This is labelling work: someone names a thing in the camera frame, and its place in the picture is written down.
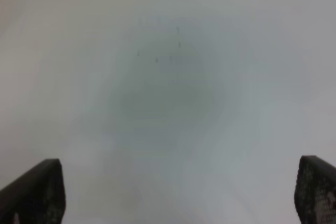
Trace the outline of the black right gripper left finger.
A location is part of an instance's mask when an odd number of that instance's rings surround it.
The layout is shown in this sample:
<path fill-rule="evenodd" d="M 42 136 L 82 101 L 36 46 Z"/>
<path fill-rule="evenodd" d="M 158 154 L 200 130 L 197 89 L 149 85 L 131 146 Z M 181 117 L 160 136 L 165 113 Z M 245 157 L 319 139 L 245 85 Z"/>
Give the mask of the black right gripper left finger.
<path fill-rule="evenodd" d="M 45 159 L 1 189 L 1 223 L 62 223 L 66 193 L 59 159 Z"/>

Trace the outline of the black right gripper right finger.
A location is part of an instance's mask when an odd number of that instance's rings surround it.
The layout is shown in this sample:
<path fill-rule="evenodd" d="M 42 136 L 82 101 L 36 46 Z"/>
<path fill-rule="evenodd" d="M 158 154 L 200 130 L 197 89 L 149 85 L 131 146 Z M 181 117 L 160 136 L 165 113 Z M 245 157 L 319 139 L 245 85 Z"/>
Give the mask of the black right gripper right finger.
<path fill-rule="evenodd" d="M 302 224 L 335 224 L 335 167 L 317 156 L 302 156 L 294 203 Z"/>

